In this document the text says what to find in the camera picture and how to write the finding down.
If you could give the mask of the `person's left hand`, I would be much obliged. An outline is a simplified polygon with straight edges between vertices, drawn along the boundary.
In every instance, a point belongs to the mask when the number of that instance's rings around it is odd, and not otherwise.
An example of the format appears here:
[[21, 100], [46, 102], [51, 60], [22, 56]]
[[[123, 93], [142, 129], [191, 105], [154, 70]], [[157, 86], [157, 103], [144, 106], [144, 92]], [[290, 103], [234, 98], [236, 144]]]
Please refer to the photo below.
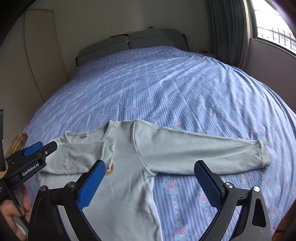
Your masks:
[[20, 211], [17, 209], [16, 205], [11, 200], [4, 200], [1, 203], [1, 212], [6, 219], [8, 225], [14, 232], [14, 234], [18, 237], [19, 240], [26, 240], [25, 235], [22, 231], [17, 227], [15, 221], [13, 220], [14, 216], [21, 217], [22, 215], [25, 217], [27, 222], [30, 222], [30, 217], [32, 213], [31, 208], [31, 199], [29, 197], [28, 189], [25, 185], [22, 185], [22, 201], [23, 207], [20, 207]]

